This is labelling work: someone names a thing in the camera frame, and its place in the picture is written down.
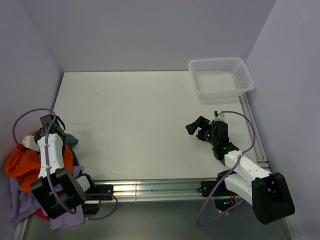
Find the orange t shirt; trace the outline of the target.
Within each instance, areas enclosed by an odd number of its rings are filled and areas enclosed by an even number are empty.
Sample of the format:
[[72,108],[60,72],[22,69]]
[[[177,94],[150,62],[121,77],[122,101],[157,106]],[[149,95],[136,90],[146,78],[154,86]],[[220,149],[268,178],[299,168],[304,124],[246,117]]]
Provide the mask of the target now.
[[39,178],[46,178],[47,171],[51,178],[59,170],[73,172],[74,158],[71,150],[58,134],[46,133],[36,143],[40,152],[28,149],[22,143],[18,144],[4,167],[5,173],[11,178],[16,178],[25,193],[32,191],[32,184]]

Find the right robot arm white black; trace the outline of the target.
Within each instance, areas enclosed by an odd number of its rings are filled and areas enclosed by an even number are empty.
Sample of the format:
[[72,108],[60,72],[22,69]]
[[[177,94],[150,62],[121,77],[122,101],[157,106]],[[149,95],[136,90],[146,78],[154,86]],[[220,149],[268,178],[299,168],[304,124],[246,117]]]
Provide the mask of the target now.
[[214,157],[228,170],[218,173],[215,181],[203,181],[197,192],[206,198],[198,217],[201,218],[214,195],[229,195],[229,199],[215,200],[219,215],[236,211],[248,203],[260,223],[266,225],[295,213],[295,205],[285,177],[263,169],[245,156],[229,138],[225,111],[215,111],[214,119],[199,116],[186,125],[189,135],[212,146]]

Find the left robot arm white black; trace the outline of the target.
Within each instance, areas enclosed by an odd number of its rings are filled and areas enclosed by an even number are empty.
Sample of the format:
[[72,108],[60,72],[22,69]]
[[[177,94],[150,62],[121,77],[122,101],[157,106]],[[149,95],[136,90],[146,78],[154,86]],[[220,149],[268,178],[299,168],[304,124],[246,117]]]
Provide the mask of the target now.
[[40,118],[42,127],[34,140],[39,147],[40,172],[31,192],[51,219],[65,213],[76,214],[77,207],[96,197],[98,188],[90,175],[74,177],[64,163],[66,134],[54,112]]

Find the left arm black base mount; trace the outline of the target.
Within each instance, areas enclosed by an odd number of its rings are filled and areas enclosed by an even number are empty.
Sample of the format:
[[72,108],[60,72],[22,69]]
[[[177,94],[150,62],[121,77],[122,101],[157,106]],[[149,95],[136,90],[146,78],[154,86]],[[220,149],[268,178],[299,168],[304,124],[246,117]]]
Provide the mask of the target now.
[[86,202],[82,204],[85,216],[91,217],[98,213],[102,201],[112,201],[114,186],[112,184],[96,184],[95,189],[88,190],[86,194],[108,194],[108,195],[86,195]]

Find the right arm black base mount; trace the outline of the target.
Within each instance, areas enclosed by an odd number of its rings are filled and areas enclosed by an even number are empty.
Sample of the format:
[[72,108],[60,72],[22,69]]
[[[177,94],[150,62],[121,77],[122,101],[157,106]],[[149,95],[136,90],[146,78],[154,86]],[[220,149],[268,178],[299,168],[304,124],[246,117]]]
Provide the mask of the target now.
[[[219,180],[227,172],[228,171],[225,170],[218,173],[216,180],[201,181],[200,187],[196,191],[202,194],[202,197],[208,197]],[[218,210],[225,211],[236,204],[235,196],[236,194],[234,192],[227,190],[225,182],[223,181],[213,194],[214,205]]]

